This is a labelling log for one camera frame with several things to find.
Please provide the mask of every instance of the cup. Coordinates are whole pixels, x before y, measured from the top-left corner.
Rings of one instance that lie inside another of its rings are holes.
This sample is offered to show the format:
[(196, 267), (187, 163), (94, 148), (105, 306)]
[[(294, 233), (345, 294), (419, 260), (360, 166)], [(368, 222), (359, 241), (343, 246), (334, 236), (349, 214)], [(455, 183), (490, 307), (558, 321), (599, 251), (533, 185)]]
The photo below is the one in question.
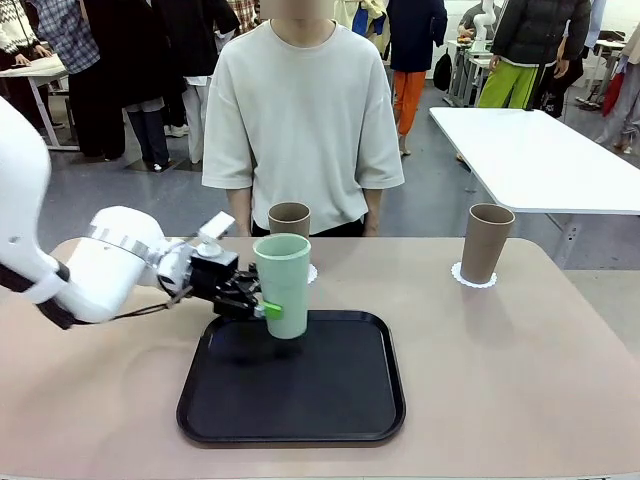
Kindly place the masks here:
[(269, 210), (269, 230), (271, 233), (295, 233), (309, 238), (311, 210), (304, 203), (284, 202)]
[(257, 240), (253, 251), (265, 302), (282, 307), (277, 317), (267, 312), (269, 333), (283, 340), (299, 337), (307, 331), (309, 240), (292, 233), (269, 235)]
[(460, 274), (482, 285), (491, 279), (516, 216), (507, 208), (479, 203), (469, 209)]

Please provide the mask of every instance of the black tray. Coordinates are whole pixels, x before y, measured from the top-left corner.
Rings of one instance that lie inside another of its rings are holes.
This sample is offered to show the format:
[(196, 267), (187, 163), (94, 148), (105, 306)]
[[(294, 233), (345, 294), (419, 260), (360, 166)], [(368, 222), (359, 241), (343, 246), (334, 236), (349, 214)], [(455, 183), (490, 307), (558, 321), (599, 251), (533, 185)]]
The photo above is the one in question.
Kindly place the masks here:
[(307, 333), (277, 340), (264, 321), (214, 320), (178, 403), (201, 443), (379, 442), (405, 416), (388, 327), (365, 312), (310, 311)]

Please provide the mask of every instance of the plaid shirt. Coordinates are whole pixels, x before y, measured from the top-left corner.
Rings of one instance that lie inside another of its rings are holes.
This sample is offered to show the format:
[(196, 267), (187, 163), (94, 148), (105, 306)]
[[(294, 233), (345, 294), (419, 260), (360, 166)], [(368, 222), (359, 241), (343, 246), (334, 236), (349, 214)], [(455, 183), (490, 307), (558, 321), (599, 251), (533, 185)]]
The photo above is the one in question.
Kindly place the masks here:
[(38, 36), (51, 44), (70, 74), (80, 73), (98, 60), (100, 52), (78, 0), (31, 0), (38, 10)]
[(256, 9), (254, 0), (228, 0), (229, 5), (240, 21), (238, 35), (247, 33), (256, 28)]

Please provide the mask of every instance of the white t-shirt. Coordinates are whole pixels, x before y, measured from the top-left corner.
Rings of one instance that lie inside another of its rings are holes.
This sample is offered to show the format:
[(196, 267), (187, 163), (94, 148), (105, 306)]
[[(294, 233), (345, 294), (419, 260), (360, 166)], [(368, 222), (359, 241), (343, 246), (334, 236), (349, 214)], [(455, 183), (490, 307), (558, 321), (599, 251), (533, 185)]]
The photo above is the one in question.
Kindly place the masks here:
[(253, 187), (264, 229), (286, 201), (310, 207), (312, 234), (362, 217), (363, 188), (404, 182), (376, 47), (337, 25), (322, 45), (297, 48), (270, 22), (229, 42), (211, 82), (203, 170), (205, 186)]

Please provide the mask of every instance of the blue plaid shirt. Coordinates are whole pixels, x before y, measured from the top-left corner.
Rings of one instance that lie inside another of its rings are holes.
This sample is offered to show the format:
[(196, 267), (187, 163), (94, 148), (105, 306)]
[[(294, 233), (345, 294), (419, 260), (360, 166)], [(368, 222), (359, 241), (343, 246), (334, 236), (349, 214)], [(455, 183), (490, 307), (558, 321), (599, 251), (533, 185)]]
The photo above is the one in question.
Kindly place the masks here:
[(38, 37), (46, 40), (71, 74), (98, 60), (100, 52), (78, 0), (30, 0), (38, 10)]

